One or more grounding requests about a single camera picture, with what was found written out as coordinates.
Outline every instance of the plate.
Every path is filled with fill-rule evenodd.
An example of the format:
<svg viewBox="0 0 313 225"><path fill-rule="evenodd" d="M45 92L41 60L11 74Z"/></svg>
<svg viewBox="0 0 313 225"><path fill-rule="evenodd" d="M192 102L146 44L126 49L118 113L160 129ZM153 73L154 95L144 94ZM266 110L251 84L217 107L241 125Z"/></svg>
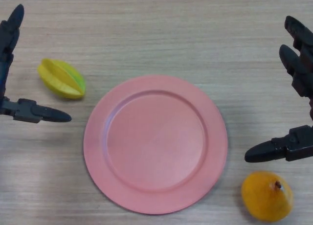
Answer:
<svg viewBox="0 0 313 225"><path fill-rule="evenodd" d="M220 177L227 133L213 101L172 76L128 80L92 111L84 158L97 187L143 214L167 214L200 200Z"/></svg>

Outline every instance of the fruit stem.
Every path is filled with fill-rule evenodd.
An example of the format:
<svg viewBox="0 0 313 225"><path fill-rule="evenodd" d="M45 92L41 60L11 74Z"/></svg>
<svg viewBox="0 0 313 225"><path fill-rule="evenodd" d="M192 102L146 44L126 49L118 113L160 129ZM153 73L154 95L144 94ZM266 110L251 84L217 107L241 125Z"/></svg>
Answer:
<svg viewBox="0 0 313 225"><path fill-rule="evenodd" d="M282 188L282 184L281 184L279 181L276 181L276 182L275 182L275 186L276 186L277 188L279 188L279 189Z"/></svg>

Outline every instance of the orange fruit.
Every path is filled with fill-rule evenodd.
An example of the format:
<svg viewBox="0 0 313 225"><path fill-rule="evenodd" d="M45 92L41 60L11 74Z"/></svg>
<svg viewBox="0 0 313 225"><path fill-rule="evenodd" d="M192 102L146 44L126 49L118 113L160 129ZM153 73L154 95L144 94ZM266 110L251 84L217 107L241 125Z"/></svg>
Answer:
<svg viewBox="0 0 313 225"><path fill-rule="evenodd" d="M241 195L249 213L263 222L286 217L293 207L293 193L286 181L275 173L257 171L243 182Z"/></svg>

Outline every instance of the wooden table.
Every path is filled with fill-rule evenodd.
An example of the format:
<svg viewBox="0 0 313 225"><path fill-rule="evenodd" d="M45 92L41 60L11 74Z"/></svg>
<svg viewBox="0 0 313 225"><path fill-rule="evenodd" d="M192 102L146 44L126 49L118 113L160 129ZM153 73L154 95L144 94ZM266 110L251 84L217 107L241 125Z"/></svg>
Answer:
<svg viewBox="0 0 313 225"><path fill-rule="evenodd" d="M284 225L313 222L312 159L248 164L245 151L312 124L309 104L280 62L292 15L313 29L312 0L0 0L0 19L25 6L6 95L70 113L67 124L29 124L2 116L0 225L246 225L242 180L254 170L283 176L294 191ZM85 77L82 101L64 101L43 85L42 58L73 64ZM224 173L201 201L181 212L145 216L118 207L95 187L82 155L84 127L99 99L144 74L178 76L219 107L227 125Z"/></svg>

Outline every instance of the robotic hand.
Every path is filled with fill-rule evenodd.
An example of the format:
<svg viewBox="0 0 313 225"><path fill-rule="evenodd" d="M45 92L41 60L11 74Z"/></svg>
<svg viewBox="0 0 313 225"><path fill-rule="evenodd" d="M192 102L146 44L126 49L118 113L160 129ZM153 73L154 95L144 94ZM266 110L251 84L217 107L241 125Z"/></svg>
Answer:
<svg viewBox="0 0 313 225"><path fill-rule="evenodd" d="M279 57L292 76L292 86L301 97L310 99L310 116L313 120L313 33L291 16L285 20L285 29L293 37L293 47L300 51L298 56L291 48L282 45ZM264 162L285 158L287 161L313 156L313 127L301 126L289 130L281 138L258 144L246 152L245 161Z"/></svg>
<svg viewBox="0 0 313 225"><path fill-rule="evenodd" d="M38 123L43 121L69 122L70 115L60 110L37 105L36 101L19 99L11 102L5 94L5 83L13 62L13 50L18 42L24 7L18 5L7 21L0 23L0 114L12 116L14 120Z"/></svg>

